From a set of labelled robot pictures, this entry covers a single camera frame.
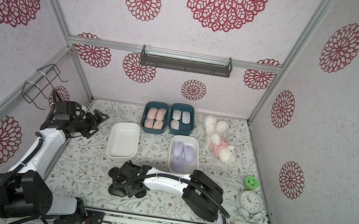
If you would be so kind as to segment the white tray front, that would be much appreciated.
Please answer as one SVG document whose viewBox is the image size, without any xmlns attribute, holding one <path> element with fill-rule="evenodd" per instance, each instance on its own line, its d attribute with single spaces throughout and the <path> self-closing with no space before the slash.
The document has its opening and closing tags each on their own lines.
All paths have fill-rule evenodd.
<svg viewBox="0 0 359 224">
<path fill-rule="evenodd" d="M 119 122 L 112 126 L 106 154 L 115 162 L 134 160 L 138 155 L 140 126 Z"/>
</svg>

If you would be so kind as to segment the white tray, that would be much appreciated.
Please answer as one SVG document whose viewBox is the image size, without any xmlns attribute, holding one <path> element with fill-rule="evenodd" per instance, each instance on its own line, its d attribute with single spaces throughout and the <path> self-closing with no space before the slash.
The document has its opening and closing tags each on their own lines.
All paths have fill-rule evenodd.
<svg viewBox="0 0 359 224">
<path fill-rule="evenodd" d="M 176 173 L 173 172 L 172 170 L 172 159 L 174 158 L 172 156 L 172 148 L 174 145 L 175 141 L 182 141 L 184 142 L 185 145 L 191 145 L 194 148 L 194 152 L 195 152 L 195 161 L 193 163 L 187 163 L 184 162 L 184 170 L 182 174 L 192 174 L 194 170 L 198 170 L 199 169 L 199 143 L 197 141 L 197 139 L 195 139 L 192 136 L 181 136 L 181 135 L 176 135 L 171 139 L 171 146 L 170 146 L 170 152 L 169 152 L 169 159 L 168 159 L 168 166 L 169 166 L 169 170 L 172 173 L 175 174 L 180 174 L 180 173 Z"/>
<path fill-rule="evenodd" d="M 115 162 L 134 160 L 138 155 L 140 126 L 119 122 L 112 126 L 106 154 Z"/>
</svg>

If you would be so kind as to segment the purple mouse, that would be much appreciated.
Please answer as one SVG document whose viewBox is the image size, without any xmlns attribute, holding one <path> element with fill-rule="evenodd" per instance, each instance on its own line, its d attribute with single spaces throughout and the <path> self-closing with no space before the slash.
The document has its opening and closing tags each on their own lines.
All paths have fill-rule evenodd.
<svg viewBox="0 0 359 224">
<path fill-rule="evenodd" d="M 172 148 L 172 156 L 173 157 L 183 157 L 183 148 L 185 144 L 182 141 L 175 141 Z"/>
<path fill-rule="evenodd" d="M 183 159 L 187 163 L 193 163 L 195 161 L 195 152 L 194 148 L 191 145 L 185 145 L 183 147 Z"/>
<path fill-rule="evenodd" d="M 183 173 L 184 171 L 184 159 L 182 157 L 174 157 L 172 159 L 172 170 L 176 173 Z"/>
</svg>

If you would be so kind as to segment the teal storage box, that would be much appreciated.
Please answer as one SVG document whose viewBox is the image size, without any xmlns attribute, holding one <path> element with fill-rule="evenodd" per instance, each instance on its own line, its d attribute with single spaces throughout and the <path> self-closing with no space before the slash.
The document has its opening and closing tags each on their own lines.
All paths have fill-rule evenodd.
<svg viewBox="0 0 359 224">
<path fill-rule="evenodd" d="M 195 109 L 191 105 L 174 103 L 168 117 L 171 134 L 189 136 L 195 128 Z"/>
<path fill-rule="evenodd" d="M 141 128 L 145 133 L 161 135 L 169 122 L 170 107 L 163 102 L 148 102 L 141 118 Z"/>
</svg>

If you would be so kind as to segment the white mouse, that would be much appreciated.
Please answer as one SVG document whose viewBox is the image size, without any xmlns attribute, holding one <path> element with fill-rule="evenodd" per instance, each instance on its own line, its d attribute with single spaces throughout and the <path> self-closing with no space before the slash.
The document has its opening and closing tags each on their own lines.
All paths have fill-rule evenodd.
<svg viewBox="0 0 359 224">
<path fill-rule="evenodd" d="M 172 112 L 172 119 L 173 120 L 179 121 L 181 119 L 181 117 L 182 117 L 182 112 L 180 110 L 178 110 L 178 109 L 173 110 L 173 112 Z"/>
<path fill-rule="evenodd" d="M 187 111 L 182 112 L 182 123 L 183 124 L 190 124 L 191 123 L 191 113 Z"/>
<path fill-rule="evenodd" d="M 171 120 L 170 127 L 173 130 L 179 130 L 180 128 L 180 122 L 178 120 Z"/>
</svg>

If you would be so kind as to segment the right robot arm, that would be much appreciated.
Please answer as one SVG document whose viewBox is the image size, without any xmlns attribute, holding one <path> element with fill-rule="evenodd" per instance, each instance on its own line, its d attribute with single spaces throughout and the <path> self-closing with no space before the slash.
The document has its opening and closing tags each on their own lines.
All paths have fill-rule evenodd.
<svg viewBox="0 0 359 224">
<path fill-rule="evenodd" d="M 143 198 L 148 191 L 164 191 L 181 197 L 207 224 L 228 224 L 230 215 L 222 206 L 222 188 L 200 170 L 172 174 L 127 161 L 121 168 L 110 169 L 108 175 L 112 179 L 108 192 L 113 196 Z"/>
</svg>

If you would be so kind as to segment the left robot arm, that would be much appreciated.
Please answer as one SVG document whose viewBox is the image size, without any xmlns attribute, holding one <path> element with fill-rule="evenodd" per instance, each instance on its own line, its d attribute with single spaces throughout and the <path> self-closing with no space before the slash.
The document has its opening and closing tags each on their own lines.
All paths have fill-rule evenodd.
<svg viewBox="0 0 359 224">
<path fill-rule="evenodd" d="M 89 222 L 81 198 L 54 196 L 45 183 L 50 164 L 74 134 L 86 138 L 98 132 L 98 127 L 109 119 L 99 110 L 88 112 L 73 101 L 64 101 L 52 90 L 53 106 L 36 141 L 22 159 L 7 173 L 0 173 L 0 217 L 17 218 L 14 224 L 56 219 L 67 224 Z"/>
</svg>

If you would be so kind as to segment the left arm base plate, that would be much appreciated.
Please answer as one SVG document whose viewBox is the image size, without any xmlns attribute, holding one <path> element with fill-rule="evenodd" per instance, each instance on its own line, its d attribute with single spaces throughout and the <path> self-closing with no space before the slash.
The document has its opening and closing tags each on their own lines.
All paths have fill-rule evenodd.
<svg viewBox="0 0 359 224">
<path fill-rule="evenodd" d="M 54 224 L 102 224 L 105 213 L 85 210 L 84 213 L 62 215 L 53 221 Z"/>
</svg>

